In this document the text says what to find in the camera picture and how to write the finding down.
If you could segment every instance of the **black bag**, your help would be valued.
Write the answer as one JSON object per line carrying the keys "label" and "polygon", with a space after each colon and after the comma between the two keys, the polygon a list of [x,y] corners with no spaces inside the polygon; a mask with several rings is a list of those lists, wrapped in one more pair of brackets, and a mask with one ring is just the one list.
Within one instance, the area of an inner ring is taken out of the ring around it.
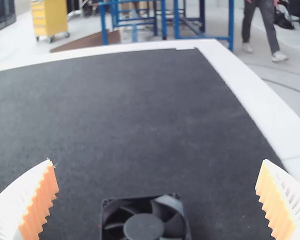
{"label": "black bag", "polygon": [[279,10],[274,10],[274,24],[278,25],[283,29],[294,30],[295,27],[293,24],[285,18],[285,14],[280,12]]}

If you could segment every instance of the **orange plastic part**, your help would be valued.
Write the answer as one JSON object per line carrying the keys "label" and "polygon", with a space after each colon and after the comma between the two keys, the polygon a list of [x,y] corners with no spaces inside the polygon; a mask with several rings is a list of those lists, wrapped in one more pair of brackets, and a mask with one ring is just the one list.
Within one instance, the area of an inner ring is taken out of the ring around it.
{"label": "orange plastic part", "polygon": [[52,162],[46,167],[38,182],[35,191],[22,215],[18,228],[23,240],[38,240],[39,233],[43,231],[42,225],[47,222],[50,215],[49,208],[54,204],[59,187]]}

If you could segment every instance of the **yellow cabinet drawer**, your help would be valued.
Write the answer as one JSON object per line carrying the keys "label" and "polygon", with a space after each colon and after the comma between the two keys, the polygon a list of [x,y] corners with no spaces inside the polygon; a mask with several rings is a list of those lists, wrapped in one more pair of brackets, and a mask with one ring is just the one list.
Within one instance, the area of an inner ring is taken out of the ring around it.
{"label": "yellow cabinet drawer", "polygon": [[45,26],[47,25],[47,21],[44,17],[33,18],[33,25],[34,27],[36,27],[36,25]]}
{"label": "yellow cabinet drawer", "polygon": [[32,11],[33,18],[44,18],[46,16],[45,10]]}
{"label": "yellow cabinet drawer", "polygon": [[34,26],[34,34],[36,36],[46,36],[47,29],[45,26]]}
{"label": "yellow cabinet drawer", "polygon": [[31,3],[31,9],[32,10],[43,10],[45,9],[45,2],[44,1],[40,1],[40,2],[35,2],[35,3]]}

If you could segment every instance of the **person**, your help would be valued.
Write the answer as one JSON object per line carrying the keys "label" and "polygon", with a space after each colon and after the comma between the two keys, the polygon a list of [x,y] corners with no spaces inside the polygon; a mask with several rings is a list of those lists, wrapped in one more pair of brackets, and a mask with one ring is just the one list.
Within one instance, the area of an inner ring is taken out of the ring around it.
{"label": "person", "polygon": [[248,54],[253,53],[253,49],[250,46],[250,29],[251,21],[254,16],[255,9],[260,9],[263,23],[265,26],[266,35],[270,45],[273,62],[282,62],[288,59],[288,57],[280,51],[280,47],[277,40],[276,29],[274,26],[275,20],[275,6],[279,0],[244,0],[244,18],[242,21],[242,49]]}

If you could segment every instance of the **white sneaker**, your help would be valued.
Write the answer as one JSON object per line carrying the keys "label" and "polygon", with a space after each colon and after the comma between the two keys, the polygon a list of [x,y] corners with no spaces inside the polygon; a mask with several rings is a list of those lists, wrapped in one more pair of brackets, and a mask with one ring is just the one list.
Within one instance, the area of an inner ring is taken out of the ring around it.
{"label": "white sneaker", "polygon": [[285,60],[288,60],[288,56],[284,55],[280,51],[276,51],[274,54],[272,54],[272,62],[274,63],[282,62]]}
{"label": "white sneaker", "polygon": [[254,50],[252,49],[252,47],[250,46],[249,42],[243,42],[242,43],[242,50],[247,53],[247,54],[253,54]]}

